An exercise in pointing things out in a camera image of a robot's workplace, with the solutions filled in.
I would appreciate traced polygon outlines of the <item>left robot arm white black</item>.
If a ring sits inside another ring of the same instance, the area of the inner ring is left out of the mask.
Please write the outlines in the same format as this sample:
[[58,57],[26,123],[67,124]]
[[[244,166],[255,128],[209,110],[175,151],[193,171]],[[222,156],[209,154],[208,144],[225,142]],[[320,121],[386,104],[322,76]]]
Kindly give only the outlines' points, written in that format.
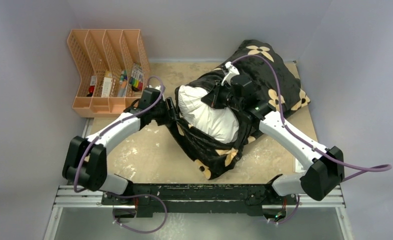
[[114,194],[122,205],[134,197],[132,181],[108,172],[108,155],[126,138],[139,132],[152,121],[159,126],[171,126],[178,112],[171,97],[163,89],[147,87],[118,118],[98,132],[86,137],[74,137],[68,147],[62,177],[73,182],[75,192],[103,191]]

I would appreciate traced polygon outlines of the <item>white pillow insert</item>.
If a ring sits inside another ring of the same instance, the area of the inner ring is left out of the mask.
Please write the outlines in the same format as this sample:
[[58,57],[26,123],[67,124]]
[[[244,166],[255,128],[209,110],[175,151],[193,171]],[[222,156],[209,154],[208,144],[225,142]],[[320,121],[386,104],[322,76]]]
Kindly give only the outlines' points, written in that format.
[[202,102],[208,93],[201,87],[178,88],[177,105],[183,118],[210,137],[228,144],[238,138],[239,121],[229,108],[214,109]]

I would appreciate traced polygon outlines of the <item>black pillowcase with beige flowers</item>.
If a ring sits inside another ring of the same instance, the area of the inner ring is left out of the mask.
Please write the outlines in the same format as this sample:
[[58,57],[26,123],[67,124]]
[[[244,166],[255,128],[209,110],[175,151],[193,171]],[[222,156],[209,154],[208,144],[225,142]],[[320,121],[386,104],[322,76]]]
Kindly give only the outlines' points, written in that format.
[[300,79],[269,43],[243,40],[228,61],[249,86],[224,82],[222,63],[174,91],[179,117],[171,134],[207,180],[232,170],[244,146],[260,137],[250,124],[248,108],[265,103],[288,118],[311,102]]

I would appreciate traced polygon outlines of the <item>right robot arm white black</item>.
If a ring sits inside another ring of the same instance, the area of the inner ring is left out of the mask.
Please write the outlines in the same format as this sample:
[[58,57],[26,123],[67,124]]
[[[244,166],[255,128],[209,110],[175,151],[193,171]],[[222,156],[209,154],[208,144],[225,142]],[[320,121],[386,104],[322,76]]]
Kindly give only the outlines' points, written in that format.
[[278,175],[266,185],[265,197],[273,204],[291,194],[306,194],[322,201],[344,178],[343,152],[311,139],[266,100],[256,95],[249,77],[236,75],[230,83],[216,82],[201,101],[213,109],[229,108],[261,133],[272,137],[304,167],[304,172]]

